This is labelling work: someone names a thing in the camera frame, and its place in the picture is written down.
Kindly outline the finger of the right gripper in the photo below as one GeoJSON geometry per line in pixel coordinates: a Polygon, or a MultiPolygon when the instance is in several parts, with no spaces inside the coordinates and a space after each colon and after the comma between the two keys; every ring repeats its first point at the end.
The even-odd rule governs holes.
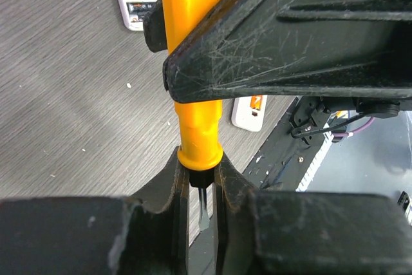
{"type": "Polygon", "coordinates": [[[167,49],[162,0],[157,0],[143,20],[145,43],[153,53],[167,49]]]}
{"type": "Polygon", "coordinates": [[[164,62],[176,101],[411,96],[411,0],[221,0],[164,62]]]}

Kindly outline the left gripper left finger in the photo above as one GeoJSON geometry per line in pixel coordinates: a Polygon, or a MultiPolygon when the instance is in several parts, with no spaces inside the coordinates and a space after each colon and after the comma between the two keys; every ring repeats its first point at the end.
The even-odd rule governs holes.
{"type": "Polygon", "coordinates": [[[2,274],[187,274],[189,174],[173,153],[131,196],[1,201],[2,274]]]}

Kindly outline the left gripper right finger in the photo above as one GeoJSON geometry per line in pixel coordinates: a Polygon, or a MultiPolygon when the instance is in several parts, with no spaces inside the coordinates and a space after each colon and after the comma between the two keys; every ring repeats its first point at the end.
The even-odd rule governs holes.
{"type": "Polygon", "coordinates": [[[258,189],[214,170],[216,274],[410,274],[411,227],[376,194],[258,189]]]}

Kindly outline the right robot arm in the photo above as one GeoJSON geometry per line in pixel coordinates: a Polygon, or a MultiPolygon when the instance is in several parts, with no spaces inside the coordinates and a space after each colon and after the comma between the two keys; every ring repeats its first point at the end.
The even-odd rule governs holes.
{"type": "Polygon", "coordinates": [[[411,109],[411,0],[158,0],[150,50],[169,50],[179,103],[318,97],[327,112],[390,118],[411,109]]]}

